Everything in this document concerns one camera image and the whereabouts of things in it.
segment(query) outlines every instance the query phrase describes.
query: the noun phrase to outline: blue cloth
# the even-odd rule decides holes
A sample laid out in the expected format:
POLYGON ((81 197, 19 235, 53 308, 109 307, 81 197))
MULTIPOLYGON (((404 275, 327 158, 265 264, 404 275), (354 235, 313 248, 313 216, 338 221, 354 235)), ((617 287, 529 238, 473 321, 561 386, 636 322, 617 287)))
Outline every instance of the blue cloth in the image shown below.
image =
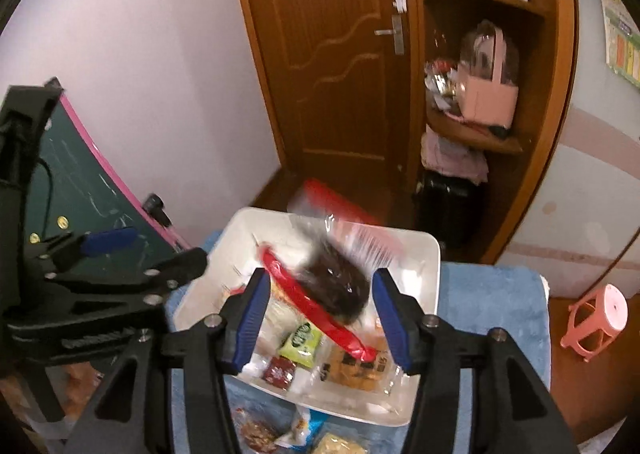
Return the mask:
MULTIPOLYGON (((221 232, 214 232, 203 248, 210 251, 221 232)), ((186 292, 177 290, 167 301, 172 315, 186 292)), ((457 329, 485 334, 505 328, 518 343, 547 387, 551 383, 549 318, 540 275, 528 268, 496 268, 478 264, 443 262, 440 269, 438 315, 457 329)), ((454 452, 468 452, 471 422, 471 376, 463 371, 460 381, 460 409, 454 452)), ((184 417, 184 379, 181 370, 172 373, 172 415, 175 452, 188 454, 184 417)), ((294 406, 230 376, 226 391, 231 409, 244 407, 269 421, 277 430, 288 429, 294 406)), ((331 416, 322 433, 357 439, 370 454, 398 454, 407 426, 382 427, 331 416)))

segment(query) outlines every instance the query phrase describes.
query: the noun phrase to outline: black suitcase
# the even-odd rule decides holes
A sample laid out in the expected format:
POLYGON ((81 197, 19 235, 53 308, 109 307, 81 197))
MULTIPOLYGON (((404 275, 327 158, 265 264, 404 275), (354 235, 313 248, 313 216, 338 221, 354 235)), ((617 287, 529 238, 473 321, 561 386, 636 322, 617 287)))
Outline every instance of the black suitcase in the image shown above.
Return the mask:
POLYGON ((433 170, 423 170, 422 185, 417 193, 417 229, 447 248, 465 244, 480 221, 484 185, 433 170))

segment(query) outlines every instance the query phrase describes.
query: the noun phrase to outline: wooden floor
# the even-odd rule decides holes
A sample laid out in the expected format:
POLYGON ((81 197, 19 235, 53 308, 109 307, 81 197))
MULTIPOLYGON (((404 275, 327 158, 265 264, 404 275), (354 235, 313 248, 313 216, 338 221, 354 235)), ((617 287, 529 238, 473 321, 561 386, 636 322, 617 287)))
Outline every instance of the wooden floor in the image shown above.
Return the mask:
POLYGON ((616 340, 590 362, 560 347, 571 300, 549 300, 551 395, 577 442, 625 417, 640 394, 640 295, 628 302, 629 320, 616 340))
MULTIPOLYGON (((286 211, 303 178, 279 171, 254 201, 254 206, 286 211)), ((411 196, 385 188, 330 185, 386 226, 412 228, 411 196)), ((640 393, 640 295, 629 300, 629 321, 618 338, 591 362, 560 347, 566 332, 568 299, 549 301, 551 332, 551 394, 576 442, 599 434, 624 418, 640 393)))

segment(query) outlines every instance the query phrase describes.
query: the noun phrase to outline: black cable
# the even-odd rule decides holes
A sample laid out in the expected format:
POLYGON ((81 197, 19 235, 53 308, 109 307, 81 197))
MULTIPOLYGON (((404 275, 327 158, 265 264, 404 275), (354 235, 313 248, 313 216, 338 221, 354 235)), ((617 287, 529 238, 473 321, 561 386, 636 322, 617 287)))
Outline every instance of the black cable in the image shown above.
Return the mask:
POLYGON ((44 241, 47 236, 47 223, 49 223, 49 215, 51 212, 51 199, 53 198, 53 174, 49 167, 49 164, 44 161, 42 158, 38 158, 38 164, 44 167, 44 170, 47 172, 47 177, 49 178, 49 195, 47 195, 47 207, 44 212, 44 223, 42 224, 42 235, 40 239, 44 241))

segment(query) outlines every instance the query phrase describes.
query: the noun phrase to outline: wooden cabinet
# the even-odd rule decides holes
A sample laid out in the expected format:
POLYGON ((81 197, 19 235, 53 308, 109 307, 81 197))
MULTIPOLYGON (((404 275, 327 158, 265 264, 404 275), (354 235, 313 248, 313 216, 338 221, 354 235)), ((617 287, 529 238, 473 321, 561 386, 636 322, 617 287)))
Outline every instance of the wooden cabinet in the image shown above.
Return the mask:
POLYGON ((424 112, 424 121, 435 132, 484 150, 489 165, 478 231, 463 248, 449 250, 449 259, 494 263, 526 212, 571 92, 576 8, 575 0, 424 0, 420 21, 426 61, 458 59, 463 35, 483 19, 500 26, 520 53, 518 103, 506 140, 462 126, 429 106, 424 112))

